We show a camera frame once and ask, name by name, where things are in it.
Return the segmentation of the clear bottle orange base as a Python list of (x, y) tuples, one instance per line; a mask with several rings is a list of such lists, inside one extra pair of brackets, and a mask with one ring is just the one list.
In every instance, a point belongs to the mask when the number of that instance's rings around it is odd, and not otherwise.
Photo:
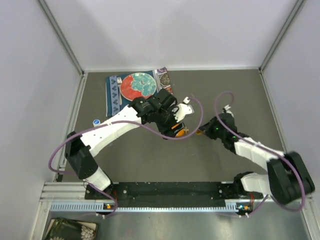
[(189, 129), (183, 122), (177, 123), (176, 125), (172, 126), (171, 130), (175, 138), (183, 137), (189, 132)]

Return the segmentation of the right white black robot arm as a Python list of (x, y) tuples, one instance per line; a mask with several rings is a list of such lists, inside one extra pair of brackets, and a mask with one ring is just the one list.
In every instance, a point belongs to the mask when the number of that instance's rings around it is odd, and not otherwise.
[(266, 174), (252, 171), (239, 173), (233, 185), (233, 192), (239, 198), (257, 192), (271, 196), (281, 205), (287, 205), (316, 189), (299, 153), (274, 150), (239, 132), (230, 111), (222, 112), (200, 126), (197, 134), (221, 140), (227, 150), (266, 171)]

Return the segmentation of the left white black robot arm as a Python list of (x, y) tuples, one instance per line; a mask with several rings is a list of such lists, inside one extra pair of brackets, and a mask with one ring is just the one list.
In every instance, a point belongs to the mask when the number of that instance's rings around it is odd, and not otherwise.
[(94, 157), (107, 145), (125, 133), (146, 123), (155, 123), (161, 135), (178, 138), (186, 133), (183, 119), (194, 111), (190, 99), (177, 103), (166, 89), (148, 98), (136, 97), (119, 113), (96, 126), (93, 131), (74, 137), (65, 146), (64, 156), (80, 180), (96, 187), (102, 198), (109, 198), (114, 191), (111, 179), (98, 166)]

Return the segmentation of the orange bottle cap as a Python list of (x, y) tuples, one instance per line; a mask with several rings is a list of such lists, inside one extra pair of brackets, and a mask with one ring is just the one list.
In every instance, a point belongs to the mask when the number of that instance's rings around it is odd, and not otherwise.
[(197, 129), (195, 133), (199, 136), (204, 134), (204, 132), (201, 131), (200, 129)]

